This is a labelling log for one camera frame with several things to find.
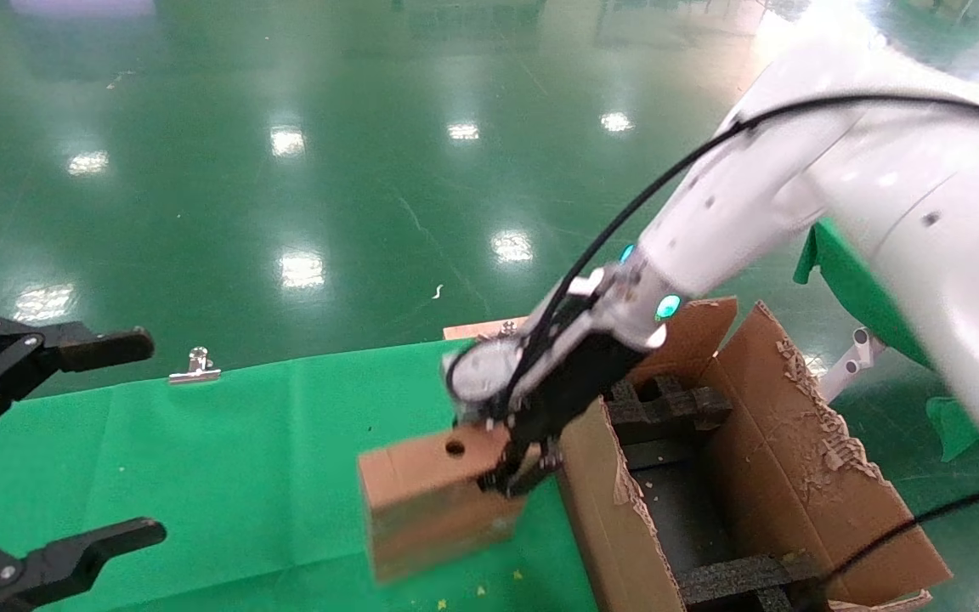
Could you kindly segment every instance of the green tablecloth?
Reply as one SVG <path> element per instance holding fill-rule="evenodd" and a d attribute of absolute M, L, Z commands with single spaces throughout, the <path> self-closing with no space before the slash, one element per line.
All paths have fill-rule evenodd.
<path fill-rule="evenodd" d="M 819 221 L 807 234 L 793 280 L 807 284 L 812 269 L 819 268 L 840 305 L 866 325 L 890 348 L 927 368 L 932 368 L 893 299 L 874 281 L 867 264 L 840 237 L 830 220 Z M 955 398 L 932 398 L 925 407 L 928 419 L 943 445 L 942 460 L 951 461 L 979 440 L 979 429 Z"/>
<path fill-rule="evenodd" d="M 374 585 L 354 458 L 450 426 L 436 375 L 450 346 L 20 403 L 0 419 L 0 547 L 20 555 L 135 516 L 166 525 L 166 542 L 48 608 L 70 612 L 595 609 L 553 483 L 533 493 L 512 541 Z"/>

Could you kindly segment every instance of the open cardboard box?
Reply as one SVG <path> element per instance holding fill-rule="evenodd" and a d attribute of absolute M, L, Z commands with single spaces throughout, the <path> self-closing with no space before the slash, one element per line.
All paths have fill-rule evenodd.
<path fill-rule="evenodd" d="M 831 570 L 912 515 L 820 398 L 803 356 L 765 305 L 755 305 L 720 348 L 737 310 L 734 298 L 689 303 L 668 322 L 664 348 L 630 379 L 668 373 L 685 388 L 722 392 L 734 410 L 699 461 L 738 553 L 806 551 Z M 561 495 L 599 608 L 685 609 L 602 400 L 566 427 L 561 448 Z M 828 596 L 835 609 L 916 609 L 930 601 L 928 587 L 949 577 L 917 528 L 855 565 Z"/>

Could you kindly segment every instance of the metal bracket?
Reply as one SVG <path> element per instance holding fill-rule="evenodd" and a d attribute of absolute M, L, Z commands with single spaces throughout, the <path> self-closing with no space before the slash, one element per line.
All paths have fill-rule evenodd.
<path fill-rule="evenodd" d="M 205 383 L 207 380 L 218 380 L 221 378 L 220 369 L 211 369 L 214 366 L 206 346 L 195 346 L 187 353 L 188 363 L 186 372 L 170 373 L 168 384 L 186 383 Z"/>

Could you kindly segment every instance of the robotic arm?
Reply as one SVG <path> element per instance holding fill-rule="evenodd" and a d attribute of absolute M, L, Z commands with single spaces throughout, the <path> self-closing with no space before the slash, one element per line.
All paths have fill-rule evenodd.
<path fill-rule="evenodd" d="M 793 99 L 964 85 L 889 51 L 814 42 L 766 69 L 719 132 Z M 560 463 L 561 430 L 665 340 L 664 320 L 828 214 L 979 425 L 979 120 L 885 105 L 757 128 L 697 161 L 618 263 L 571 282 L 547 344 L 514 381 L 549 298 L 512 337 L 445 357 L 458 422 L 512 433 L 485 489 L 523 495 Z M 529 445 L 537 464 L 520 473 Z"/>

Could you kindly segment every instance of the glossy floor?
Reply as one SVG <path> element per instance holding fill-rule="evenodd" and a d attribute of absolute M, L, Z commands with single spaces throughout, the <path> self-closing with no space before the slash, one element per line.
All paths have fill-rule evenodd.
<path fill-rule="evenodd" d="M 50 393 L 525 314 L 796 32 L 979 82 L 955 1 L 0 0 L 0 315 L 158 341 Z M 797 249 L 720 293 L 832 363 L 855 322 L 792 284 Z M 937 461 L 939 380 L 882 365 L 838 403 L 871 457 L 914 511 L 978 490 L 979 446 Z M 979 508 L 928 531 L 957 575 L 933 605 L 978 609 Z"/>

